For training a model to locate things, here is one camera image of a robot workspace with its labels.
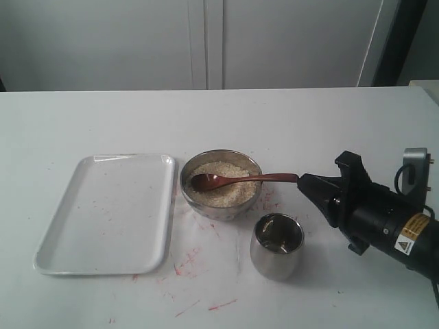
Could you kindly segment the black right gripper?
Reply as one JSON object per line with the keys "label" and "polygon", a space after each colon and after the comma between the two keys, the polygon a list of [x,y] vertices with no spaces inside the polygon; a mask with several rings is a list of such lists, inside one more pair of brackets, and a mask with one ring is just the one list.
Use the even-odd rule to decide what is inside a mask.
{"label": "black right gripper", "polygon": [[349,249],[362,255],[370,246],[391,256],[403,226],[422,212],[401,192],[405,166],[396,172],[396,191],[373,182],[361,156],[344,151],[335,159],[341,177],[305,173],[297,182],[299,191],[349,241]]}

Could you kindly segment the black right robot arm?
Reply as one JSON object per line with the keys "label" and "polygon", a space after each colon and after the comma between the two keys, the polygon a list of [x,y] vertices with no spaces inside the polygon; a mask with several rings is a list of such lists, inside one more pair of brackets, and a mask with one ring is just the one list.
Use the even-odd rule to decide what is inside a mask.
{"label": "black right robot arm", "polygon": [[438,282],[438,220],[424,213],[428,166],[405,162],[397,173],[411,190],[391,191],[370,179],[360,155],[344,151],[335,163],[339,177],[306,173],[297,185],[347,238],[349,249],[362,255],[373,246]]}

